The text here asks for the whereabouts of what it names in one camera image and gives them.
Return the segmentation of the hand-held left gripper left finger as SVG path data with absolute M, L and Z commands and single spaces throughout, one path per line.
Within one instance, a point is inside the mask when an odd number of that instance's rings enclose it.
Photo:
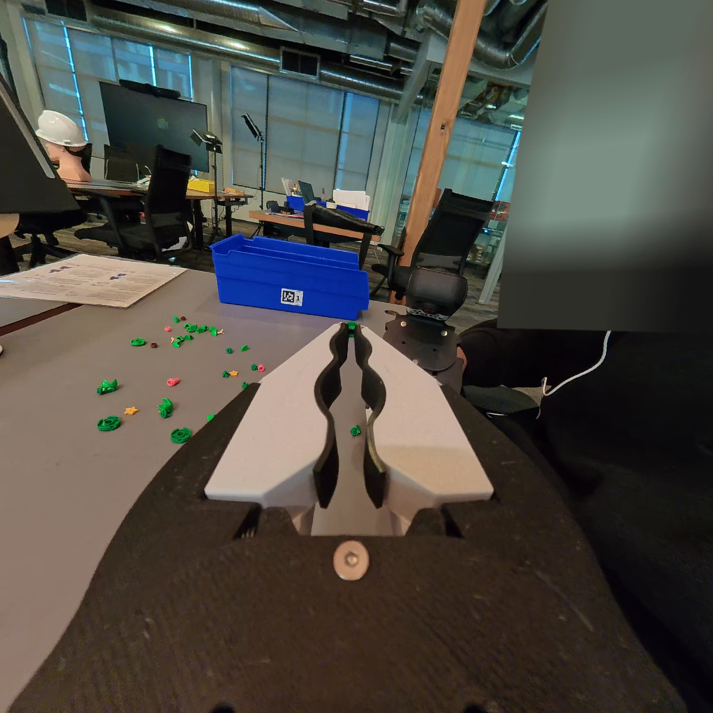
M 339 456 L 330 406 L 342 390 L 349 326 L 333 325 L 256 386 L 205 495 L 213 501 L 283 508 L 310 535 L 316 506 L 336 489 Z

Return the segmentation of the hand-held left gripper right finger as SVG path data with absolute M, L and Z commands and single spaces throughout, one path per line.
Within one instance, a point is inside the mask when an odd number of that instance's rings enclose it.
M 354 328 L 367 408 L 364 482 L 395 535 L 418 512 L 488 501 L 494 486 L 449 403 L 459 397 L 365 326 Z

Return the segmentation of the person's right forearm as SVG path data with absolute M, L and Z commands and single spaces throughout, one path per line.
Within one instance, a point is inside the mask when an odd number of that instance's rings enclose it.
M 554 334 L 509 329 L 488 320 L 459 334 L 464 387 L 536 387 L 561 370 Z

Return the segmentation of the black long bag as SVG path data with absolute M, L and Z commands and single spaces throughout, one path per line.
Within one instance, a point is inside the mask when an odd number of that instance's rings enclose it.
M 316 203 L 307 205 L 303 210 L 305 225 L 320 225 L 329 228 L 346 230 L 355 234 L 382 236 L 384 227 L 358 218 L 352 213 L 340 209 L 328 209 Z

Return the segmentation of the blue storage bin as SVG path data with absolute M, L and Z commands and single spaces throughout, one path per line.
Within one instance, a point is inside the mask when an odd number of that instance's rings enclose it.
M 238 234 L 211 246 L 223 304 L 356 320 L 369 278 L 356 253 Z
M 290 206 L 290 208 L 296 212 L 302 212 L 304 210 L 304 200 L 301 195 L 288 195 L 286 196 L 286 204 Z M 345 205 L 340 205 L 336 204 L 332 206 L 331 204 L 327 205 L 326 202 L 323 201 L 316 201 L 316 203 L 323 208 L 331 208 L 331 209 L 336 209 L 340 210 L 345 213 L 349 213 L 350 215 L 353 215 L 359 219 L 362 220 L 369 220 L 369 210 L 363 210 L 363 209 L 358 209 L 358 208 L 351 208 L 347 207 Z

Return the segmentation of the scattered small toy pieces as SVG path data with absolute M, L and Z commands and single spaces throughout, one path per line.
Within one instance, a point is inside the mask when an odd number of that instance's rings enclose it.
M 180 349 L 184 343 L 191 342 L 195 337 L 194 334 L 205 334 L 208 333 L 212 336 L 219 336 L 221 334 L 224 334 L 223 329 L 218 329 L 216 326 L 208 326 L 208 325 L 199 325 L 199 324 L 192 324 L 187 320 L 186 316 L 173 316 L 173 322 L 176 325 L 176 329 L 182 329 L 182 333 L 177 333 L 175 335 L 172 335 L 170 338 L 170 345 L 174 349 Z M 165 326 L 164 331 L 165 332 L 172 332 L 174 328 L 172 326 Z M 143 337 L 137 337 L 135 339 L 132 339 L 130 341 L 131 346 L 139 347 L 139 346 L 145 346 L 147 344 L 147 341 Z M 151 349 L 156 349 L 158 348 L 158 343 L 157 342 L 151 342 L 149 344 L 149 347 Z M 250 351 L 250 345 L 249 344 L 243 344 L 240 347 L 240 351 L 242 352 L 248 352 Z M 226 347 L 225 352 L 227 354 L 233 354 L 235 350 L 232 347 Z M 258 373 L 263 373 L 265 372 L 265 365 L 263 363 L 253 363 L 250 365 L 250 370 L 251 371 L 256 371 Z M 232 379 L 232 378 L 237 378 L 239 376 L 239 371 L 238 370 L 224 370 L 221 372 L 221 378 L 224 379 Z M 181 382 L 180 377 L 171 377 L 166 379 L 165 386 L 166 388 L 175 388 L 179 383 Z M 105 394 L 111 394 L 111 393 L 116 393 L 118 390 L 120 384 L 118 382 L 118 379 L 103 379 L 102 382 L 99 384 L 97 387 L 96 393 L 97 395 L 105 395 Z M 242 382 L 241 389 L 246 389 L 250 384 L 247 381 Z M 168 397 L 162 397 L 162 400 L 159 404 L 156 405 L 156 412 L 159 415 L 160 418 L 162 419 L 168 419 L 173 416 L 175 412 L 175 403 Z M 126 407 L 123 415 L 124 416 L 132 416 L 136 415 L 139 411 L 139 408 L 131 405 L 129 407 Z M 206 423 L 210 423 L 215 418 L 215 414 L 209 414 L 206 417 Z M 121 416 L 119 415 L 107 415 L 105 417 L 102 417 L 99 419 L 96 423 L 96 428 L 100 432 L 114 432 L 118 428 L 121 427 L 123 421 Z M 170 440 L 177 444 L 177 445 L 183 445 L 183 443 L 186 443 L 187 440 L 189 440 L 192 437 L 192 430 L 188 427 L 177 427 L 173 429 L 170 433 Z

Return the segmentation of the person's black jacket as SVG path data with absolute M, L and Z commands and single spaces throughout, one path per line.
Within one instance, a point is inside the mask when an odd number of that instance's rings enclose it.
M 548 331 L 561 370 L 538 411 L 494 423 L 556 485 L 688 711 L 711 712 L 712 332 Z

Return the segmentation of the printed paper sheet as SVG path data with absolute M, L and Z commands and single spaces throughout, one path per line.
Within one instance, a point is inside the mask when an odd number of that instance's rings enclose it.
M 76 254 L 1 277 L 1 297 L 129 308 L 185 272 L 169 264 Z

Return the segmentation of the studio light stand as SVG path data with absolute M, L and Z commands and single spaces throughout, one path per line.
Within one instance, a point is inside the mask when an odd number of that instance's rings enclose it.
M 259 177 L 258 177 L 258 190 L 260 192 L 260 205 L 264 206 L 264 190 L 265 190 L 265 141 L 263 131 L 254 122 L 253 118 L 249 113 L 244 113 L 241 115 L 245 122 L 247 129 L 250 131 L 253 138 L 259 143 Z
M 219 197 L 218 197 L 218 155 L 222 154 L 222 141 L 213 133 L 194 128 L 191 132 L 191 139 L 197 145 L 204 147 L 209 155 L 212 155 L 212 232 L 211 241 L 220 238 L 223 234 L 219 228 Z

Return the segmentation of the black monitor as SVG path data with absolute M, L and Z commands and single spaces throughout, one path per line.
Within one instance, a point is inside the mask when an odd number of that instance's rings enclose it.
M 199 102 L 158 97 L 118 84 L 99 84 L 109 146 L 153 168 L 156 146 L 191 157 L 191 168 L 209 171 L 207 149 L 192 139 L 208 130 L 208 108 Z

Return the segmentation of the mannequin head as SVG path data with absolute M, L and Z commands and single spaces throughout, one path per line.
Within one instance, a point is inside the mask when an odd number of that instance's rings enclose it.
M 91 183 L 93 181 L 84 165 L 87 157 L 91 161 L 92 145 L 90 143 L 80 147 L 66 147 L 42 140 L 42 144 L 60 178 L 72 183 Z

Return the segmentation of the white hard hat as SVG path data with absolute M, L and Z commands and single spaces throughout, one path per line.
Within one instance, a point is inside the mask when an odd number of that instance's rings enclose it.
M 38 138 L 57 146 L 81 148 L 88 143 L 84 131 L 68 116 L 52 110 L 43 110 L 38 117 Z

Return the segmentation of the wooden post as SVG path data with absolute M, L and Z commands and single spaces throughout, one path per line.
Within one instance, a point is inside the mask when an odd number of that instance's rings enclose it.
M 409 205 L 404 255 L 399 260 L 400 264 L 411 262 L 418 241 L 429 223 L 485 6 L 485 1 L 458 1 L 456 5 Z

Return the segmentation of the silver ceiling duct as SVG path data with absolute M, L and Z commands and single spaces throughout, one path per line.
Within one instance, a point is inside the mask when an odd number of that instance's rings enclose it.
M 241 67 L 375 95 L 433 85 L 453 1 L 23 1 L 72 29 L 156 40 Z

